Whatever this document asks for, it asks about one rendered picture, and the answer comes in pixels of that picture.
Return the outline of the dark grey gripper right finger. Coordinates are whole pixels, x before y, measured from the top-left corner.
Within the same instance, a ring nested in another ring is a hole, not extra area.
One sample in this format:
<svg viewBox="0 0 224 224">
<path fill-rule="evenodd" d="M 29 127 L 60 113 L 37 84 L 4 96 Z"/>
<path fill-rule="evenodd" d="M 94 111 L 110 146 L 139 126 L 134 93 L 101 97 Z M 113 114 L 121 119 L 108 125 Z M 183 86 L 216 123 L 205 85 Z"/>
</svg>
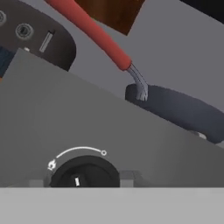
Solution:
<svg viewBox="0 0 224 224">
<path fill-rule="evenodd" d="M 150 187 L 140 171 L 120 171 L 120 187 Z"/>
</svg>

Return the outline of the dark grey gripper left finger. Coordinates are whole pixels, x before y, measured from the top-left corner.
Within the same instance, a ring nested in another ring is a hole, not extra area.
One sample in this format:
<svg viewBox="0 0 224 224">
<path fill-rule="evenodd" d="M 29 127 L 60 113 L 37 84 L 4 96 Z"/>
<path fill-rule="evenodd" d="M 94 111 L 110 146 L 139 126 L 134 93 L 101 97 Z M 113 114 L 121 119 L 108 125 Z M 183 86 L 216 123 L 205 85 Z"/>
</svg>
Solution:
<svg viewBox="0 0 224 224">
<path fill-rule="evenodd" d="M 19 187 L 47 187 L 49 181 L 46 179 L 26 179 L 18 184 Z"/>
</svg>

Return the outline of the black stove knob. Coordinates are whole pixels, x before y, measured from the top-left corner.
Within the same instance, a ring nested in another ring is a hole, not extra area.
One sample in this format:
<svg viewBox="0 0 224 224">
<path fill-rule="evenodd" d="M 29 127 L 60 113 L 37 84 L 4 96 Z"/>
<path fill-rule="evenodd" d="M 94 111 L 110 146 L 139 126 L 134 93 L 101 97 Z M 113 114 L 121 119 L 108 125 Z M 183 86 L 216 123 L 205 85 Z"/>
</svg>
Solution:
<svg viewBox="0 0 224 224">
<path fill-rule="evenodd" d="M 97 156 L 74 157 L 52 175 L 50 187 L 119 187 L 119 171 Z"/>
</svg>

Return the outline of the grey stove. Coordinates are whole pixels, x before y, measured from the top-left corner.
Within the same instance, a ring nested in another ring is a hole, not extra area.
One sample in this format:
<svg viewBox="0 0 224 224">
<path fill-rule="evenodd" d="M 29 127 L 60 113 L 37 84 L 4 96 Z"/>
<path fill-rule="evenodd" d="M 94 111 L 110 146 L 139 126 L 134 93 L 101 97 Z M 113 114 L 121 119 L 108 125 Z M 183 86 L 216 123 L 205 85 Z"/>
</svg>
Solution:
<svg viewBox="0 0 224 224">
<path fill-rule="evenodd" d="M 27 49 L 0 46 L 0 187 L 50 181 L 66 161 L 108 160 L 150 187 L 224 187 L 224 148 Z"/>
</svg>

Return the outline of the brown wooden board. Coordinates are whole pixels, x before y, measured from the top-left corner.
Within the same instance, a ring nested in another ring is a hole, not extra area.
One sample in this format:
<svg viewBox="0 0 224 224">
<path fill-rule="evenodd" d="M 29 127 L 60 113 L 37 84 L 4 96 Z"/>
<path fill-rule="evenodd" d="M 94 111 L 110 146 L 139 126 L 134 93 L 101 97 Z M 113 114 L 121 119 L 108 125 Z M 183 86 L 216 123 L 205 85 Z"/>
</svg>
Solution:
<svg viewBox="0 0 224 224">
<path fill-rule="evenodd" d="M 75 0 L 93 19 L 128 35 L 145 0 Z"/>
</svg>

